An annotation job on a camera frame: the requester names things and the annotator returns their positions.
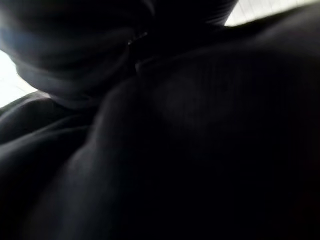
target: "dark fabric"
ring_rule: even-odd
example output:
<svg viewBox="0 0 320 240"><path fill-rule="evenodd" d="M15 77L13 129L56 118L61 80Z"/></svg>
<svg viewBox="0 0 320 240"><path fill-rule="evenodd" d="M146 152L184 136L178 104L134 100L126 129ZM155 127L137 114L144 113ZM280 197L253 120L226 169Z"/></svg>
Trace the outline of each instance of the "dark fabric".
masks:
<svg viewBox="0 0 320 240"><path fill-rule="evenodd" d="M319 239L319 11L133 43L98 110L3 113L1 239Z"/></svg>
<svg viewBox="0 0 320 240"><path fill-rule="evenodd" d="M40 91L29 93L29 94L15 100L15 101L13 101L13 102L10 102L9 104L1 107L0 108L0 116L28 99L33 99L33 98L37 98L37 97L44 97L44 96L45 96L45 93L40 92Z"/></svg>
<svg viewBox="0 0 320 240"><path fill-rule="evenodd" d="M158 0L155 22L166 28L206 22L223 26L238 0Z"/></svg>
<svg viewBox="0 0 320 240"><path fill-rule="evenodd" d="M0 50L24 80L61 105L96 107L124 77L128 40L152 16L147 2L4 0Z"/></svg>

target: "black clothing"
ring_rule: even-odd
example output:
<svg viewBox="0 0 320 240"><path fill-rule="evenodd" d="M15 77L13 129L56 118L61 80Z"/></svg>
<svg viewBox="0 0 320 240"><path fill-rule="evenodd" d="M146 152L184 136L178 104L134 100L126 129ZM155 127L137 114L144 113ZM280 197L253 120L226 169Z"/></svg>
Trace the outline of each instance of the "black clothing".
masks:
<svg viewBox="0 0 320 240"><path fill-rule="evenodd" d="M51 98L1 113L1 239L318 239L320 6L130 45L148 14L127 9L70 32L3 17Z"/></svg>

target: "dark sleeve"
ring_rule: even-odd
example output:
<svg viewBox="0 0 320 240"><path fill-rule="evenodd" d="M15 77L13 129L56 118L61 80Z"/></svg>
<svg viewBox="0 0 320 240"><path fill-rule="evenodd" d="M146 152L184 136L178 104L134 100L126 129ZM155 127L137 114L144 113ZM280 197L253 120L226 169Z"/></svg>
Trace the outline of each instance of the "dark sleeve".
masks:
<svg viewBox="0 0 320 240"><path fill-rule="evenodd" d="M4 0L0 50L58 103L90 107L122 77L128 41L151 15L145 2Z"/></svg>

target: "light background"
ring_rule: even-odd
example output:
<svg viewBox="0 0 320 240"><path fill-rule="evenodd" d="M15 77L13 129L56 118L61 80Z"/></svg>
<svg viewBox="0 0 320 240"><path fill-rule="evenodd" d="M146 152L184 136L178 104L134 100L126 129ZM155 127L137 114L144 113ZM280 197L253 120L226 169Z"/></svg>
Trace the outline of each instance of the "light background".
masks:
<svg viewBox="0 0 320 240"><path fill-rule="evenodd" d="M316 0L239 0L226 22L235 26L254 19L283 12ZM17 74L10 58L0 51L0 108L6 104L34 92L35 89L23 81Z"/></svg>

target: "dark cloth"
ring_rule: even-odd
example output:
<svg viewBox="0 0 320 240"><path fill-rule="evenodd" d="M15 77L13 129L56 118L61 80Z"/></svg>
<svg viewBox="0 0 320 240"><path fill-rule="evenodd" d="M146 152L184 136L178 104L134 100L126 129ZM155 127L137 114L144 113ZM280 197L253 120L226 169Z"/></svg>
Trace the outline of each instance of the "dark cloth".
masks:
<svg viewBox="0 0 320 240"><path fill-rule="evenodd" d="M53 55L64 34L40 51L1 34L22 77L53 96L0 116L1 239L319 239L319 10L199 26L199 38L182 27L119 51L130 27ZM70 58L56 55L72 43ZM74 60L91 48L107 74L89 62L86 88ZM75 65L60 72L60 60ZM97 94L95 76L108 86L98 110L78 102Z"/></svg>

